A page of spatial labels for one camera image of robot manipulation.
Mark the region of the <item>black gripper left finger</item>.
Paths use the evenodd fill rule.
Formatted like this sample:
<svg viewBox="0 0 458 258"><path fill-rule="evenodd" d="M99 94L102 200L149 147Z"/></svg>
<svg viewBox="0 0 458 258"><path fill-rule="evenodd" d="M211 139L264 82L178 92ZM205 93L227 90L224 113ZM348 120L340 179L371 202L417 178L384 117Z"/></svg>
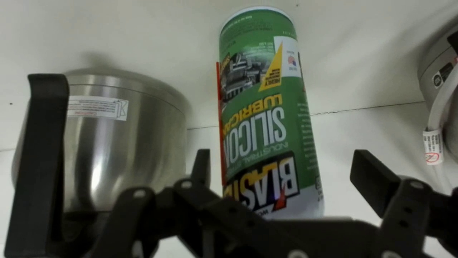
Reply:
<svg viewBox="0 0 458 258"><path fill-rule="evenodd" d="M28 76L31 100L22 136L6 258L49 258L62 241L65 74Z"/></svg>

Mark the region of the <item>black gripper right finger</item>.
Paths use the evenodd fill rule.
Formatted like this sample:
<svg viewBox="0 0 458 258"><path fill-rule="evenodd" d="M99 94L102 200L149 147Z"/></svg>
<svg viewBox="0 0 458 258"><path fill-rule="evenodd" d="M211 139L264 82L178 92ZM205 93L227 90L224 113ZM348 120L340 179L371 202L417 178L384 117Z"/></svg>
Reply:
<svg viewBox="0 0 458 258"><path fill-rule="evenodd" d="M427 258L431 188L417 179L401 179L364 149L354 152L351 182L381 218L371 256Z"/></svg>

